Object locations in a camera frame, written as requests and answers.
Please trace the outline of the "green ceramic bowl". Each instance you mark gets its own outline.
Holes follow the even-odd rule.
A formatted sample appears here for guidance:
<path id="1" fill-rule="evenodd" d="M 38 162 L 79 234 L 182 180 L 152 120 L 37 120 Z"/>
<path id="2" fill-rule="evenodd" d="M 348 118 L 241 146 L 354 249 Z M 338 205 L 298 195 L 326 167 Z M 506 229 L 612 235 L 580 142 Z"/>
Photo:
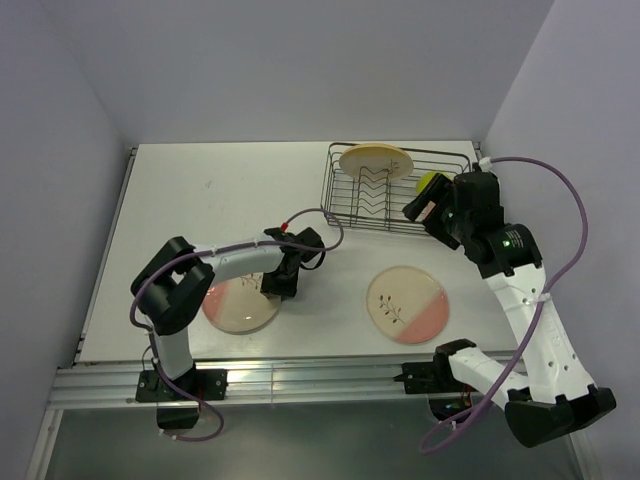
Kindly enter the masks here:
<path id="1" fill-rule="evenodd" d="M 416 194 L 419 195 L 429 184 L 429 182 L 438 175 L 437 171 L 429 171 L 421 176 L 415 185 Z"/>

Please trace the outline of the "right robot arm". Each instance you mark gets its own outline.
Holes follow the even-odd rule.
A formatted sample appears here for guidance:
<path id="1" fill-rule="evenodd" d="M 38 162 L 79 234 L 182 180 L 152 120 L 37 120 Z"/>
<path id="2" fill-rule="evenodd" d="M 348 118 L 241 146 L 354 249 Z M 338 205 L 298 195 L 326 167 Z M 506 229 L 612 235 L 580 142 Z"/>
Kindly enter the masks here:
<path id="1" fill-rule="evenodd" d="M 557 280 L 547 277 L 531 231 L 505 221 L 495 174 L 436 173 L 403 214 L 447 247 L 463 248 L 518 343 L 507 365 L 471 340 L 437 347 L 424 385 L 437 391 L 466 385 L 483 396 L 450 422 L 463 429 L 496 405 L 514 437 L 531 448 L 582 430 L 616 408 L 613 391 L 597 386 L 568 338 L 550 295 Z"/>

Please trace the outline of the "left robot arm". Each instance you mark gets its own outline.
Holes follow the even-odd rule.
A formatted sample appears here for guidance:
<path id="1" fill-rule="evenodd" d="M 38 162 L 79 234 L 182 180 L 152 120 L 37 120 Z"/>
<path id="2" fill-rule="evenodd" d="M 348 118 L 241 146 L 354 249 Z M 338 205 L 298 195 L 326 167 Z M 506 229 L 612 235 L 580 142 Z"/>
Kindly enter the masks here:
<path id="1" fill-rule="evenodd" d="M 313 228 L 290 233 L 268 228 L 240 243 L 199 250 L 184 237 L 168 240 L 135 277 L 130 323 L 147 334 L 158 386 L 171 399 L 196 400 L 221 388 L 200 374 L 191 354 L 188 328 L 213 294 L 238 280 L 267 301 L 296 296 L 299 273 L 318 268 L 331 251 Z"/>

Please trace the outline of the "yellow cream plate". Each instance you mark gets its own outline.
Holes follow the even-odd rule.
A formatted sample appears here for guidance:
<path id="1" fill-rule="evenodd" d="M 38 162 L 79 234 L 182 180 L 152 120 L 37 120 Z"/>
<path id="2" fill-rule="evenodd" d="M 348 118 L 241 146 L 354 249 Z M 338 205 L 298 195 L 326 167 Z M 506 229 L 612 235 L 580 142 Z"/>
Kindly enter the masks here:
<path id="1" fill-rule="evenodd" d="M 344 151 L 338 162 L 341 170 L 354 179 L 364 173 L 383 173 L 390 180 L 402 179 L 414 169 L 414 162 L 406 151 L 384 143 L 351 146 Z"/>

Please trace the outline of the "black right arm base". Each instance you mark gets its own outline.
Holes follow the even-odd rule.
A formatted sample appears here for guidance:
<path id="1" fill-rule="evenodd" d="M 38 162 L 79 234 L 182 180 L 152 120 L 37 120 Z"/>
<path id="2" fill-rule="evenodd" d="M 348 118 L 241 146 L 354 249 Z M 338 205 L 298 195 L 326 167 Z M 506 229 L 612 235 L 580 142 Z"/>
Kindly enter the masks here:
<path id="1" fill-rule="evenodd" d="M 432 361 L 403 363 L 393 381 L 401 383 L 407 395 L 446 393 L 452 389 L 444 371 Z"/>

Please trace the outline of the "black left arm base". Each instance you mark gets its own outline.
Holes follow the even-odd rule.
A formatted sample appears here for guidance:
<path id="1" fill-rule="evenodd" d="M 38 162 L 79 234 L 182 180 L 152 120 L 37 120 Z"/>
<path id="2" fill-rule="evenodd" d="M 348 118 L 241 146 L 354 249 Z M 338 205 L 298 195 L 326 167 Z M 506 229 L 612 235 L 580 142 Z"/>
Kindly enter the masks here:
<path id="1" fill-rule="evenodd" d="M 192 369 L 174 383 L 189 394 L 206 401 L 225 398 L 227 371 L 225 369 Z M 135 401 L 138 403 L 163 403 L 186 401 L 187 397 L 168 386 L 156 370 L 144 370 L 138 378 Z"/>

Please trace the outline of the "pink cup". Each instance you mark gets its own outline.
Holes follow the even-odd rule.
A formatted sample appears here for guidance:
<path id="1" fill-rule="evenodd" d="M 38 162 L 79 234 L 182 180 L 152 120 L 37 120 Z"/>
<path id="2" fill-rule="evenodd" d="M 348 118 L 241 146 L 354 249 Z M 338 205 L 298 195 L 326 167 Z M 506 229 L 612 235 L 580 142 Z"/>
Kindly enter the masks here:
<path id="1" fill-rule="evenodd" d="M 436 204 L 433 201 L 430 201 L 421 211 L 418 220 L 420 222 L 424 221 L 430 215 L 430 213 L 435 207 L 436 207 Z"/>

